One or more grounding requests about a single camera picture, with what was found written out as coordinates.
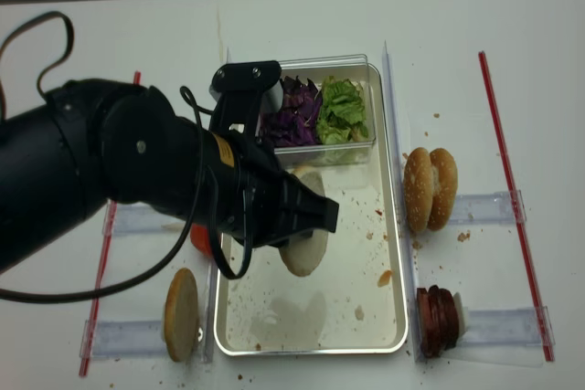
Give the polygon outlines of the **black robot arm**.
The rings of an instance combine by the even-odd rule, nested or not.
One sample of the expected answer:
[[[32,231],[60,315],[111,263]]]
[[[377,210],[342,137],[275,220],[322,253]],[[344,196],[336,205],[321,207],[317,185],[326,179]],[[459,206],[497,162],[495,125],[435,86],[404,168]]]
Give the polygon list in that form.
[[[201,128],[157,88],[88,79],[1,126],[1,266],[8,269],[108,201],[280,247],[336,228],[337,202],[285,172],[254,125],[266,86],[216,80]]]

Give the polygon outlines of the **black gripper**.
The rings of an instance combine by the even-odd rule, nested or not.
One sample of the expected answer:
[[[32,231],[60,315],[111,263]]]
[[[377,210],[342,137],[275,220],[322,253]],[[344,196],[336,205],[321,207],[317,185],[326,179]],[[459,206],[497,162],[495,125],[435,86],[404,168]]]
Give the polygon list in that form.
[[[315,230],[334,233],[339,204],[284,171],[274,150],[239,132],[204,131],[196,223],[209,231],[281,247]]]

